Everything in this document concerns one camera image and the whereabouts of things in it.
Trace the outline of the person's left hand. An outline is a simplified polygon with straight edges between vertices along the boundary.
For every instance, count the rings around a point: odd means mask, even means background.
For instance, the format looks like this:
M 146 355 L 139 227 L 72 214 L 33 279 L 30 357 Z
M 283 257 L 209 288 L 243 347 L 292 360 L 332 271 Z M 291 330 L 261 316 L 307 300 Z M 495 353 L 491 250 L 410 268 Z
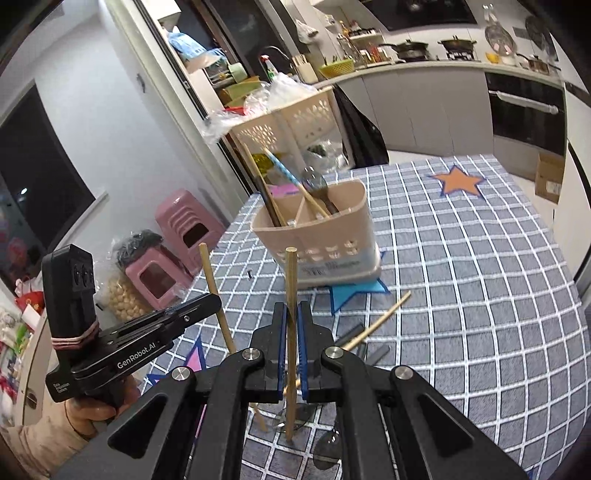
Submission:
M 112 407 L 92 398 L 69 399 L 65 403 L 65 414 L 77 434 L 92 439 L 98 432 L 96 423 L 106 422 L 121 415 L 139 396 L 136 379 L 128 376 L 123 383 L 123 402 L 119 407 Z

